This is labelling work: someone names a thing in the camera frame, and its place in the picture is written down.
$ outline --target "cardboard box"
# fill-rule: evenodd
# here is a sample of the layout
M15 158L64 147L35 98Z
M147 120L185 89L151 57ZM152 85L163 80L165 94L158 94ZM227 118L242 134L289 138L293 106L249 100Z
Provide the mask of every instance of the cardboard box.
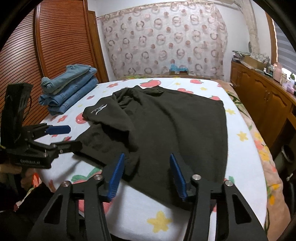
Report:
M245 56L242 61L254 67L255 69L260 69L262 71L264 70L264 68L267 68L267 64L263 64L258 60L251 58L250 56Z
M170 70L170 75L188 75L189 71L171 71Z

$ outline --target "metal bolt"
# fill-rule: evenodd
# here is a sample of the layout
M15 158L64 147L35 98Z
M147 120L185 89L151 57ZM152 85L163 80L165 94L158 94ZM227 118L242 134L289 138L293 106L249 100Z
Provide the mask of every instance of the metal bolt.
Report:
M70 184L71 184L71 183L70 183L69 181L63 181L61 185L62 185L63 187L68 187L68 186L70 186Z
M293 173L286 178L287 182L290 181L290 178L293 176Z
M192 179L193 179L193 180L198 181L198 180L200 180L201 178L202 178L201 175L198 175L198 174L194 174L194 175L192 175Z
M101 180L103 178L103 175L102 174L96 174L94 175L94 179L95 180Z
M232 182L232 181L227 180L227 181L225 181L224 183L225 183L225 185L228 186L228 187L232 187L232 186L233 186L233 182Z

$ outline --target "stacked clothes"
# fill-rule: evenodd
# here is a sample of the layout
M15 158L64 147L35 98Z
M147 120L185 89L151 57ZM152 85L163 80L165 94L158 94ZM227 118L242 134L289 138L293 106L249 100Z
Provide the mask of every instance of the stacked clothes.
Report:
M89 65L67 65L66 72L54 79L43 77L39 98L40 105L48 105L51 115L64 114L78 100L90 92L99 82L94 76L97 69Z

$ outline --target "sheer curtain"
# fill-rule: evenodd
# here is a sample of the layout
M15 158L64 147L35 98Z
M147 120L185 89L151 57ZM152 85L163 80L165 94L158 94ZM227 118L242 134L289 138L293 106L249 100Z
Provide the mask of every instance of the sheer curtain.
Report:
M223 79L227 28L210 2L169 2L104 15L105 44L117 78L165 74L171 64Z

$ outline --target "bed sheet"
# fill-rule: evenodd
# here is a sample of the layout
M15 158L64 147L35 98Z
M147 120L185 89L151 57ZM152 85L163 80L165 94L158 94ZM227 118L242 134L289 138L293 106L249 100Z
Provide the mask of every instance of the bed sheet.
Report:
M90 124L82 118L85 107L113 92L139 85L149 88L161 87L197 94L207 98L222 100L226 111L228 132L228 159L225 178L233 181L263 226L266 218L267 190L258 151L248 126L236 105L220 84L210 80L158 78L134 79L98 84L65 114L48 116L43 123L69 125L69 134L44 136L37 141L49 144L61 140L74 140ZM100 170L92 166L86 158L65 153L52 162L52 168L39 170L39 175L54 191L61 182L86 181ZM111 205L104 206L110 233L126 240L183 240L189 220L189 212L174 206L164 206L130 187L122 181L117 196ZM211 214L209 239L215 239L216 209Z

